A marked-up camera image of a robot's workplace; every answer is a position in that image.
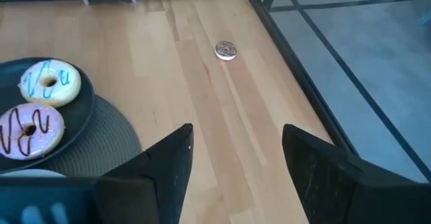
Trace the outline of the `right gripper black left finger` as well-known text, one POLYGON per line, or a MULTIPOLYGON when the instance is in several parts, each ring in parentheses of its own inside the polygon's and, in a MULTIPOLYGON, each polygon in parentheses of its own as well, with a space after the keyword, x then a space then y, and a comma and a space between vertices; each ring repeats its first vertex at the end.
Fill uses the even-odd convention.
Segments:
POLYGON ((193 164, 187 123, 99 177, 3 176, 2 223, 178 223, 193 164))

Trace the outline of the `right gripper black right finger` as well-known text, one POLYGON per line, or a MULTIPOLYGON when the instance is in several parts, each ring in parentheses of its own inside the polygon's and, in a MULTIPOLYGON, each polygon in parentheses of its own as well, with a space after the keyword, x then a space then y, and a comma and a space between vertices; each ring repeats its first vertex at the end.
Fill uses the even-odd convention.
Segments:
POLYGON ((430 224, 430 185, 369 163, 292 125, 282 147, 309 223, 430 224))

